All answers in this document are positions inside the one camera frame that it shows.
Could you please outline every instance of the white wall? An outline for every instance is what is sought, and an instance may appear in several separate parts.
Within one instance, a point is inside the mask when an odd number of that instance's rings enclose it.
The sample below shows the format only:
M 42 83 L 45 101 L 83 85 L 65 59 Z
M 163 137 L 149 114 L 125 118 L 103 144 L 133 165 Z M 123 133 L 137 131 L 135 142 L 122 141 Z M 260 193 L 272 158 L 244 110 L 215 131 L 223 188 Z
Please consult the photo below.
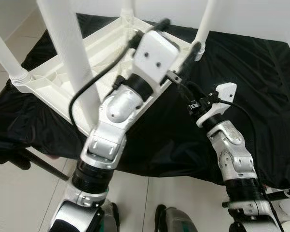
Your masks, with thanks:
M 79 13 L 118 16 L 120 0 L 70 0 Z M 135 0 L 136 16 L 198 28 L 206 0 Z M 288 42 L 290 45 L 290 0 L 221 0 L 213 31 Z
M 9 36 L 37 7 L 36 0 L 0 0 L 0 36 Z

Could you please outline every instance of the black tablecloth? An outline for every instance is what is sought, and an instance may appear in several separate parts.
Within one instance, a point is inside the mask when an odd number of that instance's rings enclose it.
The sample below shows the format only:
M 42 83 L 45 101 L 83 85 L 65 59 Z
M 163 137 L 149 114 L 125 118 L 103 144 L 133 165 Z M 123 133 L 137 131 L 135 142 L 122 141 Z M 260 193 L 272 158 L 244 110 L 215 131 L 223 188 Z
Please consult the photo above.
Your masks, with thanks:
M 83 37 L 114 17 L 78 15 Z M 170 26 L 168 33 L 191 42 L 197 30 Z M 45 32 L 27 55 L 27 70 L 56 55 Z M 290 187 L 290 48 L 286 43 L 210 32 L 206 52 L 190 79 L 209 93 L 225 82 L 237 84 L 235 102 L 251 115 L 257 132 L 257 164 L 264 183 Z M 240 111 L 225 118 L 242 132 L 254 155 L 252 128 Z M 171 85 L 127 134 L 118 170 L 145 176 L 189 175 L 222 183 L 217 155 L 206 133 L 191 120 Z M 32 94 L 8 81 L 0 94 L 0 163 L 17 149 L 32 146 L 44 154 L 77 159 L 81 143 L 71 125 Z

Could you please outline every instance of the robotic arm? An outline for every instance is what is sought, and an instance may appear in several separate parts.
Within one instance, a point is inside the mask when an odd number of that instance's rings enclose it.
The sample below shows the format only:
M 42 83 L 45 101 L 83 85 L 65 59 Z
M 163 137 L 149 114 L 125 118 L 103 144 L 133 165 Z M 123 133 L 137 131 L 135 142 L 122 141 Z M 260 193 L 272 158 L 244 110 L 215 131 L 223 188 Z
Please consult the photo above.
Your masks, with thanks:
M 200 44 L 195 44 L 181 70 L 194 62 Z M 99 108 L 99 122 L 87 138 L 77 168 L 51 221 L 50 232 L 95 232 L 103 218 L 104 203 L 113 171 L 126 144 L 126 132 L 135 122 L 139 109 L 148 98 L 158 96 L 167 75 L 181 85 L 179 76 L 169 71 L 179 54 L 173 43 L 151 30 L 141 38 L 134 54 L 132 74 L 105 98 Z M 235 222 L 231 232 L 281 232 L 277 217 L 257 180 L 253 158 L 242 134 L 222 114 L 233 101 L 236 84 L 219 85 L 214 93 L 189 104 L 191 116 L 207 137 L 218 156 L 227 193 L 229 213 Z
M 142 36 L 134 54 L 132 74 L 99 108 L 98 125 L 85 142 L 77 168 L 51 221 L 51 232 L 98 231 L 104 213 L 101 205 L 124 150 L 125 133 L 144 102 L 159 94 L 160 83 L 178 54 L 179 50 L 159 32 L 151 30 Z
M 217 153 L 230 199 L 228 211 L 235 220 L 230 232 L 281 232 L 283 229 L 258 181 L 244 137 L 230 121 L 222 118 L 230 106 L 225 103 L 233 102 L 235 91 L 234 83 L 219 85 L 215 93 L 193 102 L 188 109 L 198 127 L 207 131 Z

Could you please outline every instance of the white floor tile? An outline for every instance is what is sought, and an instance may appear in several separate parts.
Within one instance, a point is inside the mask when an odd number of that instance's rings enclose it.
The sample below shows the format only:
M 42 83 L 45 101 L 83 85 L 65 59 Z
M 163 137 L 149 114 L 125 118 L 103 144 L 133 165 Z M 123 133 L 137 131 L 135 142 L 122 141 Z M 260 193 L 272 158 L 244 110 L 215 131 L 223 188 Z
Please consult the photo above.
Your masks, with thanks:
M 39 39 L 33 37 L 24 37 L 13 34 L 6 42 L 6 45 L 15 56 L 19 63 L 22 63 L 26 55 L 31 51 L 33 46 Z M 0 71 L 5 71 L 3 66 L 0 64 Z
M 150 178 L 144 232 L 154 231 L 154 214 L 157 205 L 176 207 L 184 211 L 199 232 L 229 231 L 233 219 L 221 203 L 227 200 L 225 187 L 195 178 Z
M 26 171 L 9 162 L 0 165 L 0 232 L 38 232 L 57 183 L 34 164 Z
M 77 161 L 75 161 L 75 160 L 67 159 L 67 162 L 66 162 L 62 172 L 64 174 L 66 174 L 67 176 L 71 176 L 75 170 L 76 162 Z M 49 206 L 47 208 L 47 211 L 44 215 L 43 222 L 38 230 L 39 232 L 48 232 L 49 222 L 52 219 L 52 217 L 57 209 L 57 206 L 58 206 L 58 204 L 63 196 L 63 193 L 65 191 L 65 187 L 66 187 L 66 182 L 63 180 L 59 180 L 58 184 L 54 190 L 54 193 L 52 195 L 52 198 L 49 202 Z
M 23 24 L 15 31 L 18 36 L 40 38 L 46 30 L 40 10 L 35 9 Z
M 121 232 L 141 232 L 145 214 L 148 177 L 115 171 L 108 198 L 116 203 Z
M 65 167 L 65 170 L 74 170 L 74 166 Z M 110 182 L 108 198 L 115 202 L 119 208 L 121 232 L 141 232 L 145 202 L 147 194 L 148 177 L 115 171 Z M 47 232 L 49 222 L 58 206 L 64 193 L 66 183 L 59 181 L 52 201 L 45 215 L 39 232 Z

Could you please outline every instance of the black cable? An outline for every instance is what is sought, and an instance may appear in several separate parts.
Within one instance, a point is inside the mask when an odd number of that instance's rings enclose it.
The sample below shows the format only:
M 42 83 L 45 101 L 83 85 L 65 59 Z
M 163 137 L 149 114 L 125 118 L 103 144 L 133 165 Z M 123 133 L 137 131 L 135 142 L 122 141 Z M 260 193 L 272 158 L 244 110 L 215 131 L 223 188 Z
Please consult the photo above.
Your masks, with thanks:
M 284 232 L 283 227 L 281 225 L 281 222 L 280 222 L 280 220 L 279 220 L 279 218 L 278 218 L 278 216 L 276 214 L 276 210 L 274 209 L 271 201 L 269 200 L 269 198 L 268 198 L 268 196 L 266 194 L 265 188 L 264 188 L 264 186 L 262 184 L 261 175 L 260 175 L 260 169 L 259 169 L 259 166 L 257 164 L 258 163 L 258 157 L 257 157 L 257 147 L 256 147 L 256 145 L 257 145 L 257 143 L 256 143 L 256 130 L 255 130 L 255 126 L 254 126 L 254 123 L 252 121 L 252 118 L 251 118 L 250 114 L 243 107 L 241 107 L 240 105 L 237 105 L 236 103 L 228 102 L 228 101 L 223 101 L 221 99 L 219 100 L 219 102 L 236 107 L 237 109 L 239 109 L 240 111 L 242 111 L 247 116 L 247 118 L 249 119 L 250 124 L 251 124 L 252 129 L 253 129 L 254 156 L 255 156 L 255 161 L 256 161 L 255 167 L 256 167 L 256 172 L 257 172 L 257 176 L 258 176 L 258 182 L 259 182 L 259 185 L 260 185 L 260 188 L 261 188 L 261 191 L 262 191 L 262 194 L 263 194 L 264 198 L 266 199 L 266 201 L 269 202 L 271 211 L 272 211 L 272 213 L 273 213 L 273 215 L 274 215 L 274 217 L 275 217 L 275 219 L 276 219 L 276 221 L 278 223 L 279 228 L 281 229 L 282 232 Z
M 76 122 L 74 120 L 73 116 L 73 105 L 75 101 L 79 98 L 80 95 L 82 95 L 88 88 L 90 88 L 95 82 L 97 82 L 102 76 L 104 76 L 106 73 L 108 73 L 113 67 L 116 66 L 116 64 L 119 63 L 119 61 L 125 56 L 127 51 L 129 50 L 129 46 L 125 47 L 124 50 L 121 52 L 121 54 L 104 70 L 102 70 L 96 77 L 94 77 L 92 80 L 90 80 L 87 84 L 85 84 L 71 99 L 69 103 L 69 117 L 71 119 L 71 123 L 73 128 L 77 132 L 77 136 L 80 139 L 81 143 L 83 144 L 83 134 L 78 130 L 78 127 L 76 125 Z
M 192 93 L 191 90 L 189 90 L 188 87 L 186 87 L 184 84 L 182 83 L 178 83 L 178 89 L 182 89 L 183 91 L 181 91 L 180 93 L 186 98 L 186 100 L 190 103 L 192 101 L 194 101 L 194 94 Z
M 202 90 L 202 88 L 197 83 L 195 83 L 193 81 L 185 81 L 184 83 L 193 87 L 199 95 L 202 95 L 202 96 L 199 96 L 199 98 L 206 96 L 205 92 Z

